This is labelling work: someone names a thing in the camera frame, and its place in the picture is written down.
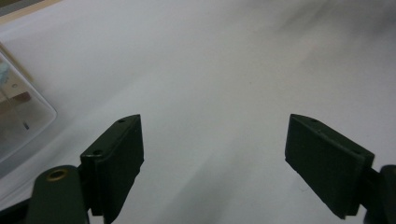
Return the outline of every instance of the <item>white table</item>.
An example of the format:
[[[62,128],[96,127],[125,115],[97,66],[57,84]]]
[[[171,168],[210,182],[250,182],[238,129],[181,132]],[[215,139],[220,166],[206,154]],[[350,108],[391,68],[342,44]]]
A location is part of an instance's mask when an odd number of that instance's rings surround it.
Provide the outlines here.
[[[0,26],[58,118],[2,164],[1,208],[141,114],[145,158],[116,223],[362,223],[284,162],[290,113],[396,163],[392,6],[362,1],[88,1]],[[92,223],[102,223],[94,218]]]

